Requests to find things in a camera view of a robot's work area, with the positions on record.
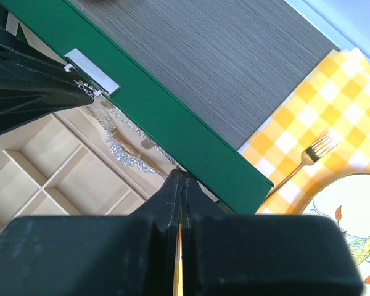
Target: silver necklace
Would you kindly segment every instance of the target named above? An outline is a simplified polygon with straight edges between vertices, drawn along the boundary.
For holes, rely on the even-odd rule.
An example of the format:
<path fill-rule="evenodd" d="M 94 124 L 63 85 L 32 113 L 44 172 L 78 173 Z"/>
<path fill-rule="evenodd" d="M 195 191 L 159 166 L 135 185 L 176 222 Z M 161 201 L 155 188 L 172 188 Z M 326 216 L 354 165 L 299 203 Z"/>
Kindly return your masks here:
<path fill-rule="evenodd" d="M 155 141 L 148 137 L 148 135 L 146 135 L 145 132 L 143 132 L 138 126 L 131 122 L 131 120 L 129 120 L 129 118 L 126 117 L 126 115 L 123 114 L 122 111 L 120 111 L 111 103 L 109 103 L 109 106 L 104 106 L 106 105 L 103 101 L 105 99 L 94 95 L 96 93 L 96 90 L 93 88 L 93 86 L 81 80 L 74 82 L 78 85 L 79 89 L 83 90 L 84 92 L 86 92 L 87 95 L 91 96 L 94 99 L 94 102 L 91 105 L 85 106 L 84 109 L 87 113 L 93 114 L 97 118 L 98 122 L 107 134 L 108 140 L 106 142 L 109 143 L 109 152 L 114 155 L 115 158 L 119 160 L 124 166 L 135 166 L 145 173 L 157 174 L 163 178 L 167 177 L 165 173 L 152 168 L 140 158 L 127 153 L 127 151 L 122 148 L 122 145 L 118 142 L 118 140 L 113 138 L 113 135 L 117 132 L 117 127 L 113 123 L 110 114 L 121 121 L 127 128 L 130 128 L 132 131 L 137 133 L 142 139 L 146 139 L 147 141 L 149 141 L 158 151 L 160 151 L 160 153 L 162 153 L 169 160 L 169 162 L 173 166 L 175 166 L 176 168 L 180 167 L 178 163 L 173 159 L 173 157 L 171 157 L 158 144 L 156 144 Z"/>

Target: gray wood-grain surface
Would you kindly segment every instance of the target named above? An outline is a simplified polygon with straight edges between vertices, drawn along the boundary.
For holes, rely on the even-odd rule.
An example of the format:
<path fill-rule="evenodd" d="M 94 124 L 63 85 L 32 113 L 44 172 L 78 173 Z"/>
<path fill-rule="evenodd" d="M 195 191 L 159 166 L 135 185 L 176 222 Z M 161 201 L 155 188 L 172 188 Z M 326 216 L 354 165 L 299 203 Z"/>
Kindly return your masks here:
<path fill-rule="evenodd" d="M 235 148 L 336 49 L 284 0 L 72 2 Z"/>

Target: decorative plate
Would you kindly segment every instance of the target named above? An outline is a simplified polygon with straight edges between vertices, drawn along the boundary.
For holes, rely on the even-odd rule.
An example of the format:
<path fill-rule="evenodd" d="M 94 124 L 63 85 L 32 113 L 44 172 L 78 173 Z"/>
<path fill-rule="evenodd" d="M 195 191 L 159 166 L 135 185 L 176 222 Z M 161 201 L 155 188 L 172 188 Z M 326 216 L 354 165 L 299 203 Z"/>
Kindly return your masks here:
<path fill-rule="evenodd" d="M 346 176 L 319 191 L 302 215 L 330 218 L 343 233 L 370 296 L 370 175 Z"/>

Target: yellow checkered napkin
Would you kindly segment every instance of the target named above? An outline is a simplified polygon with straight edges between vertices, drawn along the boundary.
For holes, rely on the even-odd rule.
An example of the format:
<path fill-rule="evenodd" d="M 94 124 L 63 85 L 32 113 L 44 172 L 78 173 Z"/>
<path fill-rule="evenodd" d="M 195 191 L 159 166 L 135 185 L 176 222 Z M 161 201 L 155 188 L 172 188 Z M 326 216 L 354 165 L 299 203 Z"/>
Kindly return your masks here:
<path fill-rule="evenodd" d="M 370 173 L 370 65 L 359 49 L 327 55 L 247 141 L 242 155 L 279 184 L 326 130 L 341 143 L 300 170 L 259 213 L 299 213 L 329 182 Z"/>

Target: fork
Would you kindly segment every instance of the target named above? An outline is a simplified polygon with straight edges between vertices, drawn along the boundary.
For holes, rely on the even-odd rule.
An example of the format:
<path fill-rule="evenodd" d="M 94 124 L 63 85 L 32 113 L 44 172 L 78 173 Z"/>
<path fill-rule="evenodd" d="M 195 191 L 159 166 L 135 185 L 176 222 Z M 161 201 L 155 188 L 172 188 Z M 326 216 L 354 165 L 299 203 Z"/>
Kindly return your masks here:
<path fill-rule="evenodd" d="M 299 164 L 299 166 L 269 192 L 265 198 L 265 201 L 274 195 L 274 193 L 276 193 L 278 190 L 280 190 L 280 188 L 283 187 L 283 185 L 285 185 L 285 183 L 288 182 L 291 177 L 296 175 L 296 173 L 305 165 L 313 165 L 339 143 L 340 139 L 337 136 L 333 136 L 331 133 L 326 133 L 325 136 L 314 142 L 311 146 L 309 146 L 309 148 L 303 151 L 302 162 Z"/>

